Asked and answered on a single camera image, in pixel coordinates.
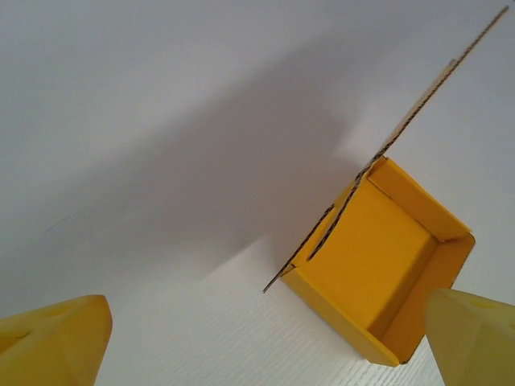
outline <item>yellow object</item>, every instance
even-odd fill
[[[101,295],[0,319],[0,385],[93,385],[111,328]]]
[[[515,384],[515,306],[437,289],[426,333],[446,386]]]
[[[474,238],[387,158],[373,165],[325,245],[307,261],[331,217],[282,279],[370,362],[405,363],[425,333],[426,296],[452,285]]]

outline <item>yellow box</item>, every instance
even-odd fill
[[[470,230],[384,157],[307,261],[330,218],[282,279],[370,362],[407,362],[424,336],[426,297],[451,287],[475,244]]]

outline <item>white surface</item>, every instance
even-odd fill
[[[441,384],[367,364],[273,276],[501,1],[4,2],[0,316],[105,294],[97,384]],[[515,14],[389,155],[515,303]]]

